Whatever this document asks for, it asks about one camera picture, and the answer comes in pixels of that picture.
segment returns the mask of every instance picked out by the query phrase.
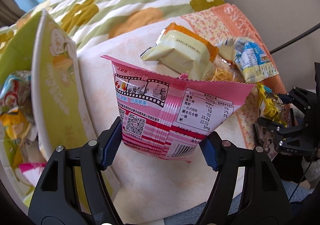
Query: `barcode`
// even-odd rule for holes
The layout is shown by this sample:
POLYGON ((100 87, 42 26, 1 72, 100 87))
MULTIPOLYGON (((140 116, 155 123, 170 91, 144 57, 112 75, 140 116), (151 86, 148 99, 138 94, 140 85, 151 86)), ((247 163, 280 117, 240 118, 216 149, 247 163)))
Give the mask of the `barcode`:
POLYGON ((195 147, 178 144, 171 157, 190 156, 194 149, 195 147))
POLYGON ((235 50, 236 50, 237 52, 242 53, 243 50, 244 50, 244 46, 245 46, 245 44, 246 44, 247 42, 248 42, 248 41, 238 39, 238 40, 236 41, 236 44, 235 44, 235 50))

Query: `candy wrapper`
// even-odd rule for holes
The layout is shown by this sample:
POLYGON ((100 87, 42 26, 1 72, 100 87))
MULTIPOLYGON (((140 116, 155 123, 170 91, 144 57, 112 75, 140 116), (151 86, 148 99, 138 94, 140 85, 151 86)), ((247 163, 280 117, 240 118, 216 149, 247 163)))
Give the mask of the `candy wrapper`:
POLYGON ((0 120, 8 136, 15 140, 17 144, 23 145, 32 128, 32 124, 26 119, 22 110, 16 106, 0 115, 0 120))
POLYGON ((268 55, 249 38, 229 38, 218 44, 218 48, 225 60, 237 66, 246 83, 279 74, 268 55))
POLYGON ((123 142, 162 159, 191 161, 194 149, 240 106, 253 85, 173 78, 111 60, 123 142))
POLYGON ((143 61, 160 61, 192 80, 203 80, 212 68, 218 48, 183 26, 171 23, 162 31, 155 47, 144 51, 143 61))
POLYGON ((30 81, 30 71, 16 71, 7 77, 0 93, 0 114, 25 104, 31 93, 30 81))
POLYGON ((45 168, 45 163, 25 163, 19 164, 19 169, 23 176, 36 187, 39 178, 45 168))
MULTIPOLYGON (((260 83, 257 83, 257 89, 260 117, 267 118, 282 124, 284 127, 288 127, 287 111, 278 95, 274 94, 270 88, 260 83)), ((276 156, 273 145, 274 135, 271 132, 266 131, 265 127, 262 127, 257 123, 255 123, 255 130, 258 139, 257 144, 262 146, 269 157, 273 159, 276 156)))

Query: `cartoon character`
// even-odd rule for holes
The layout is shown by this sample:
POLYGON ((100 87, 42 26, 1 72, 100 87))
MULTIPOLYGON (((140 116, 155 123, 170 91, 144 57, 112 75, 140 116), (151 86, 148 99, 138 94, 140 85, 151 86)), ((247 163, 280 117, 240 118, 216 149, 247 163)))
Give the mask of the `cartoon character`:
POLYGON ((143 89, 145 86, 146 86, 146 85, 144 84, 144 85, 142 85, 142 86, 138 87, 138 89, 137 89, 137 93, 138 93, 138 94, 143 95, 143 91, 142 91, 142 89, 143 89))
POLYGON ((143 94, 146 95, 147 92, 149 92, 149 88, 146 88, 143 94))
POLYGON ((160 92, 161 92, 161 88, 159 87, 159 85, 157 85, 157 87, 153 89, 152 96, 155 97, 155 98, 160 99, 161 98, 160 92))
POLYGON ((161 91, 160 91, 160 100, 164 101, 165 100, 165 96, 166 96, 166 93, 167 93, 167 89, 166 88, 161 88, 161 91))

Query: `clear plastic bag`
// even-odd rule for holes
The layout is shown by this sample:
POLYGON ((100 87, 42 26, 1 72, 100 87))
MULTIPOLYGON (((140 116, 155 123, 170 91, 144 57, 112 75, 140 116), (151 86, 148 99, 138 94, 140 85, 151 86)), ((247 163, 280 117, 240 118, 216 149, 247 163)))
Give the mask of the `clear plastic bag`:
POLYGON ((220 55, 217 55, 212 63, 212 69, 208 72, 204 81, 230 81, 245 83, 241 72, 228 63, 220 55))

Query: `yellow chip bag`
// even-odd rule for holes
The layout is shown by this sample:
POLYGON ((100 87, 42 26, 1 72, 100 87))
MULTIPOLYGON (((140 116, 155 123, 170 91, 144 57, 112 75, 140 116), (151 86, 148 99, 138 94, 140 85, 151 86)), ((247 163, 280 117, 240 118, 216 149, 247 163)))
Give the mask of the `yellow chip bag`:
POLYGON ((161 33, 155 47, 140 55, 143 61, 160 61, 191 80, 203 80, 212 69, 218 48, 194 32, 171 23, 161 33))
POLYGON ((17 140, 18 144, 22 144, 32 127, 32 124, 26 119, 19 107, 14 107, 2 114, 0 120, 8 136, 12 140, 17 140))
POLYGON ((288 126, 288 116, 285 106, 279 96, 270 88, 257 83, 260 117, 288 126))

